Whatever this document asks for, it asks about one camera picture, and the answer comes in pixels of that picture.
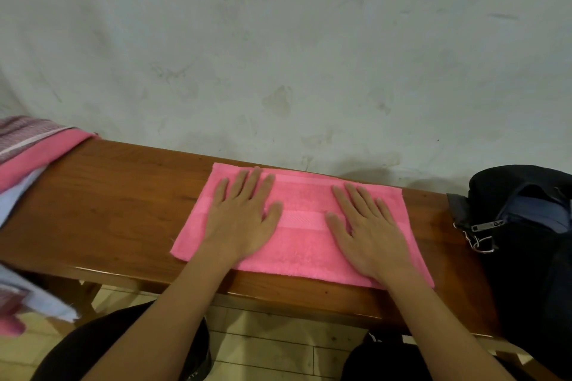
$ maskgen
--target wooden bench top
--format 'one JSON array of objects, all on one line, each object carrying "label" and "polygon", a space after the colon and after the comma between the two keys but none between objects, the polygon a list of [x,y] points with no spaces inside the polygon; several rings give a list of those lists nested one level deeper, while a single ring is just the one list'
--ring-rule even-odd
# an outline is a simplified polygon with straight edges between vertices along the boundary
[{"label": "wooden bench top", "polygon": [[[0,261],[18,269],[161,292],[184,262],[169,250],[217,161],[90,139],[54,162],[0,229]],[[417,243],[435,290],[474,334],[501,336],[477,255],[453,228],[447,197],[403,189]],[[402,325],[387,292],[319,280],[232,270],[221,297],[250,307],[364,326]]]}]

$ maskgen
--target white wall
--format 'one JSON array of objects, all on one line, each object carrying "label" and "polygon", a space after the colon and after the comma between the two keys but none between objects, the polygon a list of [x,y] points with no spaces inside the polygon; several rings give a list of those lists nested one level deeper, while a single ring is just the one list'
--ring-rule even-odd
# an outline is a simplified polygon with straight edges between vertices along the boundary
[{"label": "white wall", "polygon": [[33,115],[438,191],[572,173],[572,0],[0,0]]}]

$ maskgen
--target white cloth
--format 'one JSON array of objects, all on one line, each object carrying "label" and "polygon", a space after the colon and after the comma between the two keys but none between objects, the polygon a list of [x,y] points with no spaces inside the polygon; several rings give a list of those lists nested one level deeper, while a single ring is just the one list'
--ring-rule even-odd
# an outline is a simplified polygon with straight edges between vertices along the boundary
[{"label": "white cloth", "polygon": [[73,307],[65,304],[48,291],[44,291],[2,264],[0,264],[0,283],[29,291],[30,293],[26,295],[22,304],[38,313],[68,322],[73,322],[79,318],[77,311]]},{"label": "white cloth", "polygon": [[40,176],[45,169],[45,167],[40,167],[32,171],[18,182],[18,184],[0,194],[0,227],[10,215],[10,211],[12,211],[16,202],[18,202],[18,199],[34,183],[34,181],[38,179],[38,176]]}]

